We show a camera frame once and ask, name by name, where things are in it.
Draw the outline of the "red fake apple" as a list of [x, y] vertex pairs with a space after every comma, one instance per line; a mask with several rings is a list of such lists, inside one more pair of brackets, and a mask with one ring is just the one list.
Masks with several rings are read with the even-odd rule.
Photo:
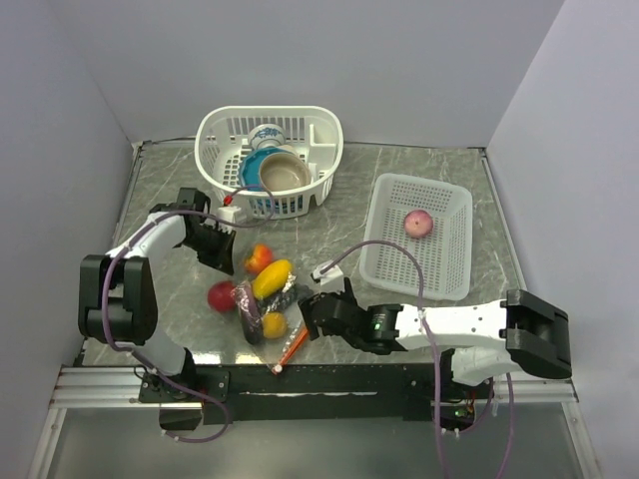
[[235, 285], [230, 280], [219, 281], [213, 284], [207, 295], [209, 307], [220, 313], [233, 310], [236, 307], [234, 289]]

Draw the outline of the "orange fake persimmon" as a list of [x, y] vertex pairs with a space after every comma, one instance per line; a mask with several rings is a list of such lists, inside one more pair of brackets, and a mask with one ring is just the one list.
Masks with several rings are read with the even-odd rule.
[[258, 243], [246, 258], [244, 267], [249, 274], [258, 275], [273, 261], [273, 251], [267, 245]]

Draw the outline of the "purple fake eggplant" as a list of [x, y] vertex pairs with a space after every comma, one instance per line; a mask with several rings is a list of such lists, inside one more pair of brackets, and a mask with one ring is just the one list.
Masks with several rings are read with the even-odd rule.
[[262, 316], [248, 281], [243, 281], [234, 289], [234, 299], [240, 314], [245, 340], [250, 345], [261, 344], [264, 337]]

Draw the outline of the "clear zip top bag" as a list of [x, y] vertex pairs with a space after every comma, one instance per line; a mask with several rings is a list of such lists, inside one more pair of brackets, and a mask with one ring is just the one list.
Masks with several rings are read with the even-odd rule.
[[308, 337], [299, 302], [314, 291], [290, 259], [263, 242], [244, 248], [234, 266], [234, 275], [209, 288], [208, 306], [231, 316], [253, 354], [280, 375]]

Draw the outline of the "dark fake grapes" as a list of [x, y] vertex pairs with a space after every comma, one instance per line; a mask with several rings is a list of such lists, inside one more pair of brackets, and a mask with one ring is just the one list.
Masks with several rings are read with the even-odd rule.
[[314, 295], [313, 290], [304, 285], [295, 283], [286, 289], [282, 289], [277, 293], [261, 299], [257, 302], [260, 314], [269, 312], [284, 312], [293, 304], [297, 304], [300, 300], [307, 299]]

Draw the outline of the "small yellow fake fruit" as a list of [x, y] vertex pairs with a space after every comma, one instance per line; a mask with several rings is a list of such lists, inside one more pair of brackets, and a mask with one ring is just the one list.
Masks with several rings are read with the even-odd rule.
[[283, 337], [288, 329], [286, 316], [281, 312], [269, 312], [262, 319], [263, 336], [265, 339], [278, 339]]

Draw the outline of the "purple fake onion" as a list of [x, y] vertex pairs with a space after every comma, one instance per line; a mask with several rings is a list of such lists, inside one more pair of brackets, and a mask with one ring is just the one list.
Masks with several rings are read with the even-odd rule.
[[430, 213], [425, 210], [414, 210], [409, 212], [403, 220], [404, 232], [413, 239], [427, 237], [434, 228], [434, 220]]

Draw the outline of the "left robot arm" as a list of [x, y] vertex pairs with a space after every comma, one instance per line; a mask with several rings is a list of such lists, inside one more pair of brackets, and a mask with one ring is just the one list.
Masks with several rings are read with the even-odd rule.
[[233, 275], [236, 233], [218, 221], [209, 225], [210, 217], [211, 199], [198, 189], [181, 188], [174, 202], [155, 205], [121, 245], [89, 254], [80, 264], [81, 334], [132, 353], [163, 379], [163, 389], [178, 401], [202, 392], [203, 386], [191, 351], [159, 326], [153, 267], [183, 246], [195, 252], [199, 263]]

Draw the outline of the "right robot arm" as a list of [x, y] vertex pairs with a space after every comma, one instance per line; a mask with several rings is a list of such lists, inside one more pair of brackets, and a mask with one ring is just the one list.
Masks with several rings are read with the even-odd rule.
[[523, 289], [479, 305], [362, 308], [347, 284], [299, 306], [311, 339], [339, 336], [351, 347], [377, 355], [426, 347], [451, 351], [450, 364], [436, 374], [438, 389], [448, 397], [513, 371], [551, 380], [572, 376], [567, 313]]

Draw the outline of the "blue plate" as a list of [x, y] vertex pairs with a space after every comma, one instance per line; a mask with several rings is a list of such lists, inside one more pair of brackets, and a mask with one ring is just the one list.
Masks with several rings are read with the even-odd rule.
[[262, 162], [271, 154], [276, 153], [276, 148], [264, 148], [251, 152], [242, 161], [239, 167], [238, 180], [242, 187], [248, 187], [249, 191], [258, 192], [262, 189], [260, 179], [260, 167]]

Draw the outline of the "beige ceramic bowl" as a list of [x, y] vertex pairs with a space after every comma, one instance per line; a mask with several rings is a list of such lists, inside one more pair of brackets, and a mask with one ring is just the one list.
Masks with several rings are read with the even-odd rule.
[[274, 153], [260, 167], [262, 185], [271, 192], [284, 192], [308, 186], [312, 182], [309, 167], [290, 153]]

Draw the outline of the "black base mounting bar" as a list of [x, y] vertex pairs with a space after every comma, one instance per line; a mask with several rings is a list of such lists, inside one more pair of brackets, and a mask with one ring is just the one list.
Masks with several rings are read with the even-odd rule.
[[196, 390], [236, 421], [400, 418], [429, 422], [434, 407], [430, 363], [198, 365]]

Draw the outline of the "white dish rack basket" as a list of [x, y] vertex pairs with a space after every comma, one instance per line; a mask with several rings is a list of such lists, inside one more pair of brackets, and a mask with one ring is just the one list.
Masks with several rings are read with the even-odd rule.
[[196, 134], [195, 161], [218, 200], [292, 219], [326, 200], [343, 153], [338, 117], [317, 106], [228, 106]]

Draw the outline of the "blue white porcelain bowl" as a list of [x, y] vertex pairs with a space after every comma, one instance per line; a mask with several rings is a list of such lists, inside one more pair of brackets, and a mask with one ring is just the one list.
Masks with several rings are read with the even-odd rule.
[[286, 142], [286, 132], [276, 124], [261, 124], [249, 132], [248, 144], [252, 150], [277, 148]]

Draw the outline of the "white perforated plastic basket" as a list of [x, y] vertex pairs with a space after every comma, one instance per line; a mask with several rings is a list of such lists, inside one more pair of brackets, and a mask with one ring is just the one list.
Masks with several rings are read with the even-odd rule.
[[[431, 233], [411, 238], [405, 217], [423, 210], [433, 219]], [[365, 246], [359, 272], [371, 285], [408, 295], [418, 294], [418, 274], [424, 276], [423, 297], [459, 301], [469, 293], [472, 258], [472, 195], [469, 190], [426, 178], [383, 174], [375, 182], [364, 230], [365, 240], [385, 240], [412, 254], [409, 260], [388, 246]]]

